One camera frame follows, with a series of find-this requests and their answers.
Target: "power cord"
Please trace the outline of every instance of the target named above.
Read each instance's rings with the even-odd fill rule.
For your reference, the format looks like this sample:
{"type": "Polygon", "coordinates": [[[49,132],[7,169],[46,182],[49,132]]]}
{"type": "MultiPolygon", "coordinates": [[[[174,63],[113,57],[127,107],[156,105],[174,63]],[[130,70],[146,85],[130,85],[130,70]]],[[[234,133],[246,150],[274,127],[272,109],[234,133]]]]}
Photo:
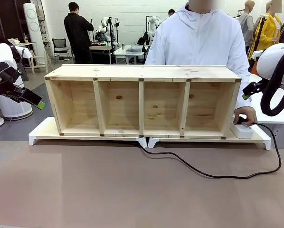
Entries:
{"type": "MultiPolygon", "coordinates": [[[[240,118],[240,123],[243,123],[243,122],[247,122],[247,120],[243,119],[242,117],[240,118]]],[[[172,152],[160,152],[160,153],[152,153],[152,152],[149,152],[147,151],[146,149],[144,149],[143,147],[140,147],[145,153],[147,154],[150,154],[150,155],[172,155],[172,156],[175,156],[176,158],[178,158],[181,162],[183,162],[185,165],[187,165],[189,168],[191,168],[192,170],[194,170],[195,172],[201,174],[202,176],[204,177],[209,177],[209,178],[213,178],[213,179],[240,179],[240,180],[247,180],[247,179],[250,179],[252,177],[255,177],[255,176],[259,176],[259,175],[265,175],[265,174],[271,174],[271,173],[275,173],[277,172],[278,170],[280,170],[281,168],[281,165],[282,165],[282,162],[281,162],[281,157],[280,157],[280,153],[279,153],[279,150],[278,150],[278,147],[277,147],[277,142],[276,142],[276,138],[274,136],[274,133],[272,132],[272,130],[263,125],[263,124],[260,124],[260,123],[254,123],[258,126],[262,126],[266,129],[268,129],[272,135],[272,138],[273,138],[273,141],[274,141],[274,145],[275,145],[275,148],[276,148],[276,153],[277,153],[277,156],[278,156],[278,161],[279,161],[279,165],[278,167],[273,170],[273,171],[267,171],[267,172],[257,172],[257,173],[254,173],[252,175],[249,175],[249,176],[219,176],[219,175],[211,175],[211,174],[207,174],[205,172],[202,172],[200,171],[199,169],[195,168],[194,166],[190,165],[187,161],[185,161],[183,158],[181,158],[179,155],[175,154],[175,153],[172,153],[172,152]]]]}

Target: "shelving unit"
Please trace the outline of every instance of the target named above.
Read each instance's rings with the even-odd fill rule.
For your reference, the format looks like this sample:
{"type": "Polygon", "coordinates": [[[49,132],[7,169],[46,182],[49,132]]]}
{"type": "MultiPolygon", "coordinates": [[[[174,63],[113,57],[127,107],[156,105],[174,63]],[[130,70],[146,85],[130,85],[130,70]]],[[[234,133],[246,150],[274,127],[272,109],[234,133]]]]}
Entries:
{"type": "Polygon", "coordinates": [[[46,77],[60,135],[224,139],[241,79],[225,66],[62,65],[46,77]]]}

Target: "white jacket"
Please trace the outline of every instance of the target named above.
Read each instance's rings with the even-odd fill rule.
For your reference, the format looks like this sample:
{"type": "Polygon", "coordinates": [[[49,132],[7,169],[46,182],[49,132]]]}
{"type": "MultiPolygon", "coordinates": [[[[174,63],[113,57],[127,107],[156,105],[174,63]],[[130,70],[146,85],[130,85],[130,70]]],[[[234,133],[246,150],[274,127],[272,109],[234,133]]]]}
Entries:
{"type": "Polygon", "coordinates": [[[198,14],[183,8],[157,29],[148,65],[226,65],[242,78],[235,109],[252,106],[242,98],[249,63],[238,20],[220,10],[198,14]]]}

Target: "white robot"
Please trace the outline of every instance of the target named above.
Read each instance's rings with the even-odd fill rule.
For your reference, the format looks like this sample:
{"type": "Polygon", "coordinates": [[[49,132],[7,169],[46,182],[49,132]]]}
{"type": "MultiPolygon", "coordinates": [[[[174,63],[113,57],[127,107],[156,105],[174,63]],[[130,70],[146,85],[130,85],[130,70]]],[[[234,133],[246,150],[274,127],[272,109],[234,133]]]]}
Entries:
{"type": "Polygon", "coordinates": [[[149,17],[149,31],[147,32],[147,35],[150,38],[150,41],[153,41],[157,28],[162,24],[162,21],[160,20],[159,17],[152,16],[149,17]]]}
{"type": "Polygon", "coordinates": [[[104,17],[101,21],[101,25],[98,27],[98,29],[95,31],[96,33],[96,39],[99,41],[101,40],[101,34],[104,34],[106,37],[106,41],[109,43],[111,42],[111,36],[113,36],[113,42],[115,41],[115,37],[114,37],[114,31],[112,31],[111,33],[111,28],[112,27],[112,23],[111,23],[111,18],[110,17],[104,17]]]}
{"type": "Polygon", "coordinates": [[[277,89],[284,85],[284,44],[275,44],[265,51],[256,51],[253,58],[257,57],[257,71],[263,80],[250,83],[243,90],[244,99],[263,92],[260,103],[262,112],[268,116],[276,116],[284,109],[284,96],[276,108],[271,109],[270,103],[277,89]]]}
{"type": "MultiPolygon", "coordinates": [[[[0,44],[0,95],[8,97],[17,103],[27,102],[38,109],[43,109],[45,103],[41,101],[41,97],[27,88],[21,88],[14,84],[21,75],[13,59],[14,54],[20,54],[20,63],[24,57],[31,57],[31,53],[27,48],[9,46],[5,43],[0,44]]],[[[0,118],[0,125],[3,123],[3,119],[0,118]]]]}

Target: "white tower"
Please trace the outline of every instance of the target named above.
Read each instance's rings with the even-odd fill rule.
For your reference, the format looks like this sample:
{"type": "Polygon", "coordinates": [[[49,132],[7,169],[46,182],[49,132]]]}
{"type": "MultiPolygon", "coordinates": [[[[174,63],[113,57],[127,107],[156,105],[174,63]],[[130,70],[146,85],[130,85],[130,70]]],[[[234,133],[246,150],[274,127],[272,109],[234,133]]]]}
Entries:
{"type": "MultiPolygon", "coordinates": [[[[25,3],[24,12],[26,17],[26,22],[30,34],[30,39],[33,43],[33,51],[36,56],[43,56],[45,53],[45,48],[43,44],[43,38],[41,30],[38,24],[38,15],[36,11],[36,6],[32,3],[25,3]]],[[[45,63],[45,59],[38,59],[40,64],[45,63]]]]}

